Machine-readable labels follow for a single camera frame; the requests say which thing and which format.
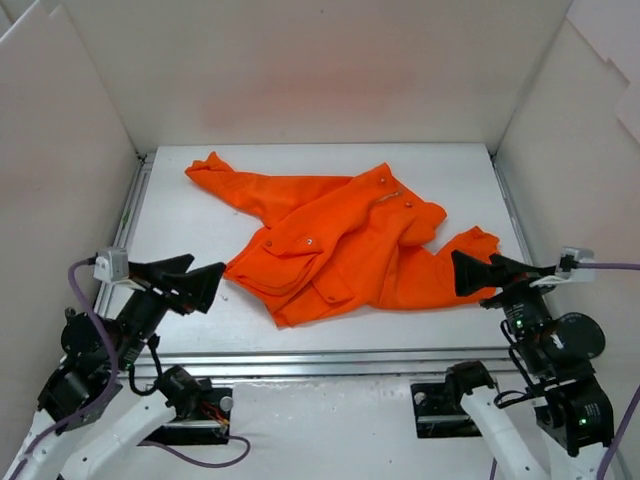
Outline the orange zip jacket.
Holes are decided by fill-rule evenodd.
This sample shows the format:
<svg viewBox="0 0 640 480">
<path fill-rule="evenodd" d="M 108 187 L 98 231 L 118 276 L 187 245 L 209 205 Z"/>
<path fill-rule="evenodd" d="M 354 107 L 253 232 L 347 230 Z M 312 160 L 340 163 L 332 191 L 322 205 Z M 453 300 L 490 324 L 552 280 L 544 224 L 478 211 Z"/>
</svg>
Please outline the orange zip jacket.
<svg viewBox="0 0 640 480">
<path fill-rule="evenodd" d="M 496 236 L 474 227 L 439 251 L 428 244 L 446 211 L 397 180 L 387 164 L 354 177 L 274 176 L 234 170 L 218 155 L 187 177 L 262 225 L 227 265 L 226 278 L 257 297 L 279 327 L 295 327 L 363 306 L 431 310 L 494 294 L 455 290 L 452 253 L 487 261 Z"/>
</svg>

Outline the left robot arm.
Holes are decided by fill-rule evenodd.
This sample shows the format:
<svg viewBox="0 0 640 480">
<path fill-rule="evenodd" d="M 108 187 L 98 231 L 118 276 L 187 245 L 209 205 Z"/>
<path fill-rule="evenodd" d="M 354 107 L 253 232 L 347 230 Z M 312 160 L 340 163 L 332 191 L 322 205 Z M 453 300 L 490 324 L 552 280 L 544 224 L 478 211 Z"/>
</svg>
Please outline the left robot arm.
<svg viewBox="0 0 640 480">
<path fill-rule="evenodd" d="M 193 268 L 193 261 L 193 255 L 183 254 L 131 262 L 126 250 L 109 247 L 69 267 L 69 285 L 82 309 L 65 311 L 63 358 L 38 395 L 30 431 L 6 478 L 60 478 L 89 427 L 121 391 L 119 375 L 135 374 L 144 349 L 157 352 L 156 330 L 165 315 L 209 311 L 227 266 L 218 262 Z M 76 279 L 81 267 L 92 268 L 100 282 L 131 289 L 115 318 L 101 316 L 91 306 Z"/>
</svg>

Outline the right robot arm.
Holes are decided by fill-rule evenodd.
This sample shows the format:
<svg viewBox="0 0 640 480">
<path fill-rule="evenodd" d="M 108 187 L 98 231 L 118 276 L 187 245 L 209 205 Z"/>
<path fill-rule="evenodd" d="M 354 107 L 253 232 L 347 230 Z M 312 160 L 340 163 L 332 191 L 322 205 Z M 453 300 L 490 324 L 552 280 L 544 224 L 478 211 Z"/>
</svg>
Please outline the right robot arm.
<svg viewBox="0 0 640 480">
<path fill-rule="evenodd" d="M 614 415 L 592 364 L 604 352 L 604 332 L 579 312 L 553 317 L 544 301 L 559 285 L 592 281 L 594 252 L 565 247 L 550 267 L 499 254 L 483 262 L 458 250 L 451 259 L 458 296 L 496 289 L 479 304 L 503 312 L 500 330 L 525 388 L 501 391 L 482 362 L 463 362 L 446 371 L 445 405 L 472 420 L 507 479 L 605 478 L 615 453 Z M 522 403 L 533 409 L 548 468 L 536 461 L 507 415 L 507 408 Z"/>
</svg>

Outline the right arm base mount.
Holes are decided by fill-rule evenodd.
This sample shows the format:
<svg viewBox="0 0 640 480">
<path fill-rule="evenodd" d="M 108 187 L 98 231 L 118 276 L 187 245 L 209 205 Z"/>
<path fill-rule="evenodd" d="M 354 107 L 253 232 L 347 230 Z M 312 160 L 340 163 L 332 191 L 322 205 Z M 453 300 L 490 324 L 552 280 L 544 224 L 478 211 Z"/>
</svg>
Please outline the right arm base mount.
<svg viewBox="0 0 640 480">
<path fill-rule="evenodd" d="M 461 407 L 462 396 L 473 387 L 490 384 L 479 361 L 458 363 L 446 370 L 442 381 L 410 385 L 416 434 L 419 439 L 480 437 L 470 415 Z"/>
</svg>

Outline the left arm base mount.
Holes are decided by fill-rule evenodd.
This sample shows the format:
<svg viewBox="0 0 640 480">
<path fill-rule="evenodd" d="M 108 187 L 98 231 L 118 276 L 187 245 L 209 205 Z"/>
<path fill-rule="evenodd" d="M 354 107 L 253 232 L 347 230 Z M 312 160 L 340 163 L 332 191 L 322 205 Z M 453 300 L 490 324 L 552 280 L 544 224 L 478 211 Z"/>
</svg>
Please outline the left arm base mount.
<svg viewBox="0 0 640 480">
<path fill-rule="evenodd" d="M 164 446 L 219 446 L 229 443 L 233 390 L 215 387 L 209 380 L 198 380 L 200 388 L 185 393 L 172 393 L 169 405 L 176 417 L 150 433 L 145 442 Z"/>
</svg>

